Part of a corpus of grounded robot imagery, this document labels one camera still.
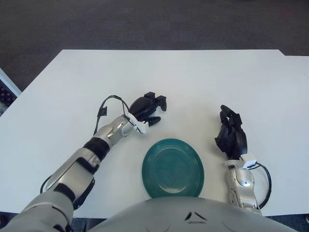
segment table surface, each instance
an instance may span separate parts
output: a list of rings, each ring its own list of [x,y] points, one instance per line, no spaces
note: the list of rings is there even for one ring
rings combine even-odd
[[[205,171],[200,197],[228,202],[224,161],[216,146],[220,105],[240,113],[248,150],[269,169],[272,193],[264,216],[309,213],[309,59],[278,50],[63,50],[0,118],[0,211],[20,212],[41,183],[93,133],[109,95],[128,104],[149,91],[167,96],[167,111],[146,135],[122,139],[95,174],[76,217],[109,218],[149,199],[141,179],[147,150],[165,138],[186,141]],[[108,103],[103,126],[122,112]],[[255,194],[267,191],[254,170]]]

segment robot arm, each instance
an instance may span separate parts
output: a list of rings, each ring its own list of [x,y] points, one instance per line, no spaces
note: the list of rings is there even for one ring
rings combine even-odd
[[[158,106],[166,111],[166,97],[155,98],[154,93],[147,93],[144,97],[138,98],[128,112],[100,128],[49,177],[45,192],[37,196],[11,220],[3,232],[71,231],[73,210],[84,203],[93,188],[95,184],[93,176],[101,161],[110,149],[132,130],[146,133],[149,125],[157,123],[160,117],[152,117],[152,114]],[[103,115],[106,115],[106,108],[101,106],[98,118]]]
[[[229,187],[230,203],[261,215],[260,208],[267,203],[271,193],[270,174],[265,166],[259,164],[267,174],[269,190],[265,200],[258,205],[253,190],[254,177],[250,171],[250,168],[258,163],[252,154],[247,153],[247,138],[241,128],[240,115],[222,105],[220,120],[222,126],[215,141],[221,151],[227,154],[228,158],[228,161],[225,162],[225,166],[228,167],[225,178]]]

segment gray carpet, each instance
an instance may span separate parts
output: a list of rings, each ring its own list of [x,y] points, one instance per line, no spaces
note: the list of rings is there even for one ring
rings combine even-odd
[[[308,0],[0,0],[0,68],[24,90],[62,49],[309,56]]]

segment green plate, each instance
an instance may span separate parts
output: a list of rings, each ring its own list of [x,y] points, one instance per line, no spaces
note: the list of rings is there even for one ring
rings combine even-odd
[[[152,198],[198,197],[204,185],[204,169],[198,154],[178,139],[155,143],[144,158],[141,176]]]

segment wire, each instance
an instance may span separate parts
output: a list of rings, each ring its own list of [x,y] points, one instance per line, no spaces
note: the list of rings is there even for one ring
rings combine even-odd
[[[46,184],[46,182],[52,177],[52,175],[50,175],[46,180],[44,180],[43,184],[41,185],[41,188],[40,188],[40,194],[43,193],[43,188],[44,188],[44,185]]]
[[[93,134],[97,133],[97,131],[98,131],[98,122],[99,122],[99,120],[100,120],[100,117],[103,116],[103,115],[106,113],[106,112],[103,111],[103,110],[104,110],[104,104],[105,104],[105,102],[106,102],[108,99],[110,99],[110,98],[115,98],[115,99],[118,99],[118,100],[120,100],[120,101],[122,102],[122,108],[123,108],[123,111],[124,111],[124,116],[125,116],[126,119],[128,119],[128,117],[125,115],[125,106],[126,106],[126,109],[129,111],[128,105],[125,103],[124,100],[121,99],[121,97],[118,97],[117,95],[110,95],[110,96],[108,96],[108,97],[102,102],[102,104],[101,104],[101,106],[100,106],[100,108],[99,108],[99,110],[98,110],[96,128],[95,128],[95,131],[94,131]]]
[[[267,202],[268,202],[268,200],[270,198],[270,194],[271,194],[271,176],[270,176],[270,173],[269,173],[268,169],[264,165],[262,165],[262,164],[260,164],[258,162],[256,164],[258,166],[254,167],[254,168],[250,168],[250,170],[262,167],[264,169],[264,171],[265,171],[265,173],[267,175],[267,179],[268,179],[268,191],[267,191],[266,197],[263,200],[263,202],[260,203],[260,205],[259,205],[259,208],[262,209],[267,204]]]

